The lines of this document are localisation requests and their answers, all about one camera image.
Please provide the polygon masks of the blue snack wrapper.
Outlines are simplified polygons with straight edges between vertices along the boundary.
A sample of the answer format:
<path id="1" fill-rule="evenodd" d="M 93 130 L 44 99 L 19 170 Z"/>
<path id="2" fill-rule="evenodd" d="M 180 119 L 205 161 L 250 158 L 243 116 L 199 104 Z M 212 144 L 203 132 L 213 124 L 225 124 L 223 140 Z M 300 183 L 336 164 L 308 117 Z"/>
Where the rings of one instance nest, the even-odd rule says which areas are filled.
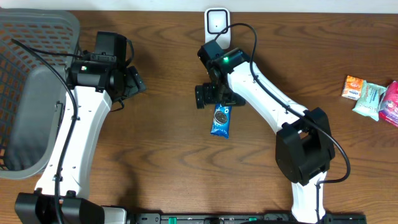
<path id="1" fill-rule="evenodd" d="M 214 136 L 221 136 L 226 139 L 229 138 L 229 124 L 231 119 L 231 106 L 222 106 L 217 104 L 213 115 L 213 123 L 211 134 Z"/>

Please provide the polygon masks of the orange Kleenex tissue pack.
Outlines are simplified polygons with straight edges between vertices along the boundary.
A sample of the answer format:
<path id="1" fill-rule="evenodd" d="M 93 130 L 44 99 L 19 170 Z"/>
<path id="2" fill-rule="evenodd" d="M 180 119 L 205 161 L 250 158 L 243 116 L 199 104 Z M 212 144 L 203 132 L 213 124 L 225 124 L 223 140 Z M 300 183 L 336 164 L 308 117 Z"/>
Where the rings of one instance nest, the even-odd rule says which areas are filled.
<path id="1" fill-rule="evenodd" d="M 361 96 L 364 80 L 352 76 L 347 76 L 343 85 L 342 97 L 358 100 Z"/>

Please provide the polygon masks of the teal wet wipes pack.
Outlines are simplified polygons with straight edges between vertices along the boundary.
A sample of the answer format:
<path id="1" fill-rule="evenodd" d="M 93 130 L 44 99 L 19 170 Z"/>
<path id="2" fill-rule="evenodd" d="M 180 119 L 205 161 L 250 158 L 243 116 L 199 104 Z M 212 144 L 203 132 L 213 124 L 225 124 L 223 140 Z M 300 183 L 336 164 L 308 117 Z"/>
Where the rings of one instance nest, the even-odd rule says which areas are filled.
<path id="1" fill-rule="evenodd" d="M 379 121 L 379 104 L 386 87 L 364 81 L 360 98 L 357 100 L 353 111 Z"/>

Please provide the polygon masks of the purple Carefree pad pack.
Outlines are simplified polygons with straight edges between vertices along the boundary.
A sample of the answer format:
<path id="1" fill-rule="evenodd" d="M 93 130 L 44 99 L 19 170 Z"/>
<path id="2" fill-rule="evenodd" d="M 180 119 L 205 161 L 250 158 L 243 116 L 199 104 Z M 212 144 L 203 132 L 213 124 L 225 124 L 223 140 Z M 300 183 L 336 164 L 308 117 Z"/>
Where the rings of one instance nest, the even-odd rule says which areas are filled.
<path id="1" fill-rule="evenodd" d="M 393 81 L 383 94 L 379 105 L 379 117 L 397 127 L 397 82 Z"/>

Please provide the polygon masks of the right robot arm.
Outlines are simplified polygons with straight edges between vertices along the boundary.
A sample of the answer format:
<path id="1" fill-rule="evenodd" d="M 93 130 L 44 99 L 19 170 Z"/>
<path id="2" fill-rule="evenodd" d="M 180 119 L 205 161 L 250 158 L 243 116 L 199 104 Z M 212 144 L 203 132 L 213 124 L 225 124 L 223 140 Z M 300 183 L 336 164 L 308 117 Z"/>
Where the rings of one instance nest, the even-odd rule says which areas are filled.
<path id="1" fill-rule="evenodd" d="M 216 105 L 217 130 L 226 129 L 234 106 L 249 103 L 276 135 L 275 160 L 292 184 L 293 217 L 302 223 L 318 223 L 325 215 L 323 182 L 335 157 L 328 116 L 308 110 L 273 85 L 240 49 L 202 47 L 198 58 L 210 82 L 195 88 L 197 108 Z"/>

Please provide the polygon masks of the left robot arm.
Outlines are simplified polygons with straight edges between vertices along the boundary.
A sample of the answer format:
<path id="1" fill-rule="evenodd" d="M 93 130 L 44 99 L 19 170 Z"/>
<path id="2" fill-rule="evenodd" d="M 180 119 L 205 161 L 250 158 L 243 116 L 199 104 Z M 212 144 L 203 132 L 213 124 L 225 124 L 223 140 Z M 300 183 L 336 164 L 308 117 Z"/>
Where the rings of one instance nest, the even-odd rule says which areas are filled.
<path id="1" fill-rule="evenodd" d="M 58 129 L 48 128 L 50 114 L 28 100 L 9 145 L 9 163 L 17 170 L 42 171 L 34 192 L 20 193 L 15 211 L 22 223 L 129 223 L 122 207 L 100 206 L 88 200 L 90 172 L 100 129 L 116 98 L 113 87 L 100 90 L 95 82 L 104 73 L 97 62 L 77 62 L 70 76 L 75 85 L 66 96 Z"/>

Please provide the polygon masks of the grey plastic mesh basket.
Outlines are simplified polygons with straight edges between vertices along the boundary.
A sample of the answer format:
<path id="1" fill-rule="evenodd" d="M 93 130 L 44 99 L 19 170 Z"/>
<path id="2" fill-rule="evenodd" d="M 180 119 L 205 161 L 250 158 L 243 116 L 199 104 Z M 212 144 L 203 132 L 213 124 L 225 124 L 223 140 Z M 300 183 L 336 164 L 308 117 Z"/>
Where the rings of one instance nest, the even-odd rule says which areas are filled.
<path id="1" fill-rule="evenodd" d="M 1 9 L 1 178 L 26 179 L 47 165 L 63 115 L 66 92 L 35 48 L 66 76 L 80 47 L 80 23 L 67 11 Z"/>

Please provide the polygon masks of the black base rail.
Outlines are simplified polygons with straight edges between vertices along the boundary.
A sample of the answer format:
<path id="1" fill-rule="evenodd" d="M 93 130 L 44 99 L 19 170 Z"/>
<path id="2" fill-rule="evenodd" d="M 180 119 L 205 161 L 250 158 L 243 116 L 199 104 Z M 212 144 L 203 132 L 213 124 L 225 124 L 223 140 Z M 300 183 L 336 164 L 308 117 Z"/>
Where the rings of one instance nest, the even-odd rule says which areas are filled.
<path id="1" fill-rule="evenodd" d="M 166 215 L 158 213 L 112 215 L 105 212 L 105 224 L 239 224 L 239 223 L 297 223 L 288 213 L 262 215 Z"/>

